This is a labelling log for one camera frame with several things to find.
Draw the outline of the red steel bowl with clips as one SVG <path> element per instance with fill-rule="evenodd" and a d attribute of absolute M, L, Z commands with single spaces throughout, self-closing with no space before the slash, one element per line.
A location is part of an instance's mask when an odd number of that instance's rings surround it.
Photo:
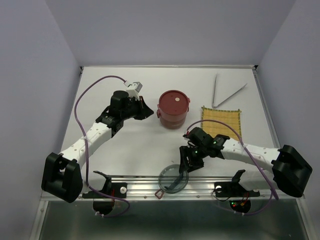
<path fill-rule="evenodd" d="M 169 115 L 169 114 L 166 114 L 164 112 L 162 112 L 161 110 L 158 109 L 158 106 L 157 106 L 157 111 L 156 111 L 156 115 L 159 119 L 164 119 L 166 121 L 170 121 L 170 122 L 178 122 L 180 120 L 183 120 L 186 118 L 186 115 L 187 115 L 188 112 L 185 112 L 181 115 Z"/>

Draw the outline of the red steel lunch bowl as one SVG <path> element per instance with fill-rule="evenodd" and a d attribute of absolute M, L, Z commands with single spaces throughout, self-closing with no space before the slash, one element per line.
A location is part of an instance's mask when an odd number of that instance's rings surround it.
<path fill-rule="evenodd" d="M 167 121 L 165 119 L 160 119 L 160 123 L 166 128 L 166 129 L 170 129 L 170 130 L 176 130 L 179 129 L 183 126 L 183 124 L 185 123 L 185 120 L 182 119 L 180 121 Z"/>

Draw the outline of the metal tongs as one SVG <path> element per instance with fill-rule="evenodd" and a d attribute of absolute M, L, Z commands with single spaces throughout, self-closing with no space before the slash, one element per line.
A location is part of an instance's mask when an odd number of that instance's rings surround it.
<path fill-rule="evenodd" d="M 230 96 L 228 96 L 226 99 L 224 99 L 223 101 L 221 101 L 218 104 L 215 104 L 215 100 L 216 100 L 216 93 L 217 93 L 217 82 L 218 82 L 218 76 L 219 74 L 217 73 L 215 75 L 214 78 L 214 82 L 213 82 L 213 91 L 212 91 L 212 102 L 211 102 L 211 107 L 212 109 L 217 109 L 218 107 L 220 107 L 221 105 L 223 105 L 224 103 L 226 103 L 228 100 L 230 100 L 231 98 L 233 98 L 234 96 L 236 96 L 237 94 L 239 94 L 242 90 L 245 89 L 245 87 L 247 86 L 247 83 L 244 84 L 241 88 L 239 88 L 237 91 L 235 91 L 233 94 L 231 94 Z"/>

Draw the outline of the yellow bamboo mat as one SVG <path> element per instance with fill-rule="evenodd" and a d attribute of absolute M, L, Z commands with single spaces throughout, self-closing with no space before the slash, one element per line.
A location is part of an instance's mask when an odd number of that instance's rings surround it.
<path fill-rule="evenodd" d="M 201 119 L 216 120 L 225 123 L 232 129 L 234 129 L 240 137 L 242 137 L 241 113 L 242 111 L 240 109 L 220 110 L 203 106 L 201 108 Z M 201 128 L 212 137 L 215 137 L 216 135 L 225 135 L 229 136 L 232 139 L 238 140 L 237 135 L 230 128 L 217 122 L 204 121 L 201 123 Z"/>

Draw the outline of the grey lid with red clips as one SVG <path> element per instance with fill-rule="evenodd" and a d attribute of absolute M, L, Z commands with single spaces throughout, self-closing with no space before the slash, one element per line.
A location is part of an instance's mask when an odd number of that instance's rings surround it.
<path fill-rule="evenodd" d="M 164 194 L 176 194 L 182 191 L 189 182 L 187 171 L 179 172 L 180 166 L 172 164 L 165 167 L 159 174 L 157 183 L 159 189 L 154 193 L 157 199 L 161 199 Z"/>

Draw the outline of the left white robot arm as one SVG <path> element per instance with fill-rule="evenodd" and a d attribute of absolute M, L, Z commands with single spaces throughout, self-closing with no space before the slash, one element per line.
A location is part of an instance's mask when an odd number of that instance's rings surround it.
<path fill-rule="evenodd" d="M 68 203 L 89 191 L 82 167 L 88 158 L 123 127 L 128 119 L 144 120 L 154 114 L 143 97 L 117 90 L 110 105 L 100 114 L 85 136 L 60 153 L 50 153 L 45 160 L 41 189 Z"/>

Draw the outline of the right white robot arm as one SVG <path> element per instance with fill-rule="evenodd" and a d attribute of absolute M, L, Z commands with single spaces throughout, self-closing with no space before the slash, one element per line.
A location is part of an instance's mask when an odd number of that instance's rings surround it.
<path fill-rule="evenodd" d="M 300 198 L 313 171 L 301 154 L 290 145 L 266 148 L 243 144 L 226 135 L 212 137 L 199 127 L 195 127 L 184 137 L 190 146 L 179 148 L 179 173 L 190 173 L 203 168 L 206 157 L 239 161 L 259 167 L 257 171 L 237 171 L 230 182 L 231 192 L 235 195 L 274 188 L 291 197 Z"/>

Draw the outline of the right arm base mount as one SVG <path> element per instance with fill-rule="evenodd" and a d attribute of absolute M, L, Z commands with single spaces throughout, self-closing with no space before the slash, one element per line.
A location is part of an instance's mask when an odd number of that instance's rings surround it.
<path fill-rule="evenodd" d="M 259 190 L 246 190 L 236 182 L 216 182 L 211 195 L 218 201 L 229 202 L 231 210 L 240 214 L 248 214 L 252 203 L 251 198 L 260 196 Z"/>

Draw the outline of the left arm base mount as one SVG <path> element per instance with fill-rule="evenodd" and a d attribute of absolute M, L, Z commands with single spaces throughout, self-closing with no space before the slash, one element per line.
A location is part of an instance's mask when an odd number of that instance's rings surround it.
<path fill-rule="evenodd" d="M 92 189 L 81 195 L 82 199 L 92 200 L 92 209 L 102 218 L 119 217 L 128 212 L 131 205 L 127 200 L 126 182 L 105 183 L 101 190 Z"/>

